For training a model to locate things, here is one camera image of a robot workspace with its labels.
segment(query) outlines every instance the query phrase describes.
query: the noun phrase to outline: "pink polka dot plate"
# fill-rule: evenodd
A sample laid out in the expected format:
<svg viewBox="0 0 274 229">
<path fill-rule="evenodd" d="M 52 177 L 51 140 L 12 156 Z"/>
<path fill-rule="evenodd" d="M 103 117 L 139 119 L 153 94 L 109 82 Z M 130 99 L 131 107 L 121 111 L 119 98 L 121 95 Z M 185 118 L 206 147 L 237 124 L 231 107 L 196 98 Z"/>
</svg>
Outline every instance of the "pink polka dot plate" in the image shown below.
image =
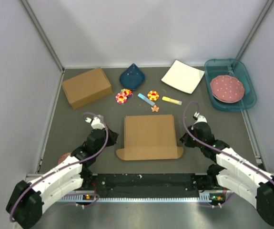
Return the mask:
<svg viewBox="0 0 274 229">
<path fill-rule="evenodd" d="M 235 77 L 229 75 L 219 75 L 212 79 L 211 90 L 213 96 L 224 103 L 236 103 L 244 96 L 244 86 Z"/>
<path fill-rule="evenodd" d="M 63 156 L 61 156 L 57 164 L 59 165 L 59 164 L 62 163 L 64 160 L 66 160 L 66 158 L 69 157 L 70 154 L 71 154 L 71 153 L 66 153 L 66 154 L 64 154 Z"/>
</svg>

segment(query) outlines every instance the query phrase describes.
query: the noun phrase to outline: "gray mat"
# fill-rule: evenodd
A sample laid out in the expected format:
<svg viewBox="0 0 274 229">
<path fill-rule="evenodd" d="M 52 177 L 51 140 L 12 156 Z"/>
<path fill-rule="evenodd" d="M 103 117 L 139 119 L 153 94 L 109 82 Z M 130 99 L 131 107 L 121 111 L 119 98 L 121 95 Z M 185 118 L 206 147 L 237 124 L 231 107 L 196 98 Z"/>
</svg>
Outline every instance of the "gray mat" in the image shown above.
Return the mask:
<svg viewBox="0 0 274 229">
<path fill-rule="evenodd" d="M 199 102 L 201 114 L 207 118 L 215 137 L 228 143 L 238 154 L 256 164 L 242 114 L 215 110 L 211 105 L 204 77 L 191 95 L 164 84 L 161 78 L 168 69 L 142 68 L 146 81 L 134 92 L 134 97 L 123 105 L 115 101 L 116 94 L 123 88 L 119 82 L 119 76 L 125 70 L 123 68 L 104 69 L 112 84 L 112 95 L 77 110 L 70 107 L 61 89 L 40 172 L 45 173 L 56 166 L 61 155 L 74 150 L 86 140 L 91 127 L 84 122 L 82 114 L 89 111 L 103 115 L 109 128 L 120 134 L 117 145 L 106 148 L 90 167 L 93 173 L 204 173 L 212 161 L 205 158 L 197 148 L 185 147 L 183 156 L 176 160 L 122 161 L 115 153 L 116 149 L 123 148 L 124 117 L 127 115 L 173 114 L 176 137 L 179 140 L 185 133 L 182 121 L 184 108 L 193 100 Z M 85 71 L 87 69 L 66 70 L 64 80 Z M 157 113 L 153 113 L 151 106 L 137 97 L 138 93 L 146 95 L 151 90 L 156 90 L 160 94 L 160 99 L 156 102 L 160 107 Z M 179 106 L 162 101 L 162 96 L 180 100 L 183 104 Z M 193 122 L 192 116 L 195 111 L 196 106 L 193 106 L 187 112 L 187 123 Z"/>
</svg>

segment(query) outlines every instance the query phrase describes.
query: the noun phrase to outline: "sticker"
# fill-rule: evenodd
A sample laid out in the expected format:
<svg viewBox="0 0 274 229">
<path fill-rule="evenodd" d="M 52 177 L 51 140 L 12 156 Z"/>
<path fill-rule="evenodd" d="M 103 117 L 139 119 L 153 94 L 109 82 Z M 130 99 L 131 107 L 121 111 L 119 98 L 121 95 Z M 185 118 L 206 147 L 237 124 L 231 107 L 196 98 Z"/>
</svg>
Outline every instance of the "sticker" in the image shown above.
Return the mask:
<svg viewBox="0 0 274 229">
<path fill-rule="evenodd" d="M 129 89 L 122 89 L 121 92 L 123 92 L 127 98 L 130 98 L 132 96 L 132 91 Z"/>
<path fill-rule="evenodd" d="M 152 111 L 153 112 L 158 112 L 159 111 L 159 107 L 155 105 L 154 107 L 152 107 Z"/>
<path fill-rule="evenodd" d="M 123 104 L 127 101 L 127 97 L 123 92 L 120 92 L 116 96 L 117 103 Z"/>
<path fill-rule="evenodd" d="M 159 99 L 159 94 L 156 91 L 150 91 L 148 92 L 147 97 L 152 101 L 157 101 L 157 99 Z"/>
</svg>

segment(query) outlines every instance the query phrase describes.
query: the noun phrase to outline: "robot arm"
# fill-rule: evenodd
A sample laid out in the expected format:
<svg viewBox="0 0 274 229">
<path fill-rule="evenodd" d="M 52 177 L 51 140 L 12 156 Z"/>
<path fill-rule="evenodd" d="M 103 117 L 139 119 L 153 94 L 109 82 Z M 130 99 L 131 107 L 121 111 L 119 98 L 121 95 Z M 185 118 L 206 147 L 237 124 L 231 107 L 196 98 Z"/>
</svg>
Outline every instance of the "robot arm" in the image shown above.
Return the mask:
<svg viewBox="0 0 274 229">
<path fill-rule="evenodd" d="M 274 185 L 261 174 L 273 182 L 274 175 L 254 166 L 228 144 L 215 139 L 204 116 L 196 112 L 193 117 L 196 121 L 188 127 L 190 133 L 202 142 L 225 152 L 222 154 L 200 144 L 188 133 L 180 139 L 186 147 L 199 147 L 207 158 L 216 163 L 207 170 L 212 186 L 225 187 L 244 198 L 256 208 L 264 221 L 274 226 Z"/>
<path fill-rule="evenodd" d="M 29 191 L 23 196 L 13 213 L 13 218 L 24 229 L 34 226 L 42 214 L 66 194 L 79 188 L 87 189 L 91 185 L 92 173 L 88 167 L 95 162 L 96 157 L 83 163 L 79 162 L 93 156 L 104 145 L 106 130 L 101 121 L 103 117 L 100 115 L 99 117 L 86 118 L 85 121 L 91 124 L 93 130 L 88 135 L 87 140 L 80 147 L 76 148 L 62 163 L 30 183 L 22 180 L 16 185 L 7 204 L 6 211 L 11 213 L 16 201 L 29 188 Z M 110 129 L 107 129 L 107 131 L 108 140 L 106 147 L 114 145 L 118 137 L 118 134 Z"/>
</svg>

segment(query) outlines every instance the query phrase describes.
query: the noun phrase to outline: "small toy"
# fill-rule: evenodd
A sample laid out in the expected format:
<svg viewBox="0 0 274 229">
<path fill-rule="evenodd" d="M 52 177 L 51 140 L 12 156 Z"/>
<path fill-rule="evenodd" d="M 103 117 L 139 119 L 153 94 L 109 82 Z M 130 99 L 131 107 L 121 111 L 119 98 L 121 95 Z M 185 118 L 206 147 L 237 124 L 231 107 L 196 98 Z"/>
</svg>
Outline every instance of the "small toy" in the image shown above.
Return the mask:
<svg viewBox="0 0 274 229">
<path fill-rule="evenodd" d="M 152 107 L 152 111 L 153 112 L 158 112 L 159 111 L 159 107 L 155 105 L 154 107 Z"/>
<path fill-rule="evenodd" d="M 116 96 L 117 103 L 123 104 L 127 101 L 127 97 L 123 92 L 120 92 Z"/>
<path fill-rule="evenodd" d="M 159 99 L 159 93 L 156 91 L 150 91 L 148 92 L 147 97 L 152 101 L 157 101 L 157 99 Z"/>
<path fill-rule="evenodd" d="M 124 88 L 136 90 L 144 81 L 145 75 L 134 63 L 127 68 L 120 76 L 120 83 Z"/>
<path fill-rule="evenodd" d="M 127 98 L 132 97 L 132 91 L 129 90 L 129 89 L 124 88 L 124 89 L 121 90 L 121 92 L 123 92 L 126 95 Z"/>
<path fill-rule="evenodd" d="M 155 103 L 151 100 L 149 100 L 148 98 L 146 98 L 143 94 L 139 93 L 138 97 L 142 100 L 144 100 L 145 102 L 147 102 L 149 105 L 151 106 L 155 106 Z"/>
<path fill-rule="evenodd" d="M 177 105 L 181 105 L 183 104 L 182 101 L 179 101 L 179 100 L 175 100 L 175 99 L 171 99 L 169 97 L 162 97 L 162 100 L 163 101 L 167 101 L 167 102 L 170 102 L 170 103 L 173 103 L 173 104 L 177 104 Z"/>
</svg>

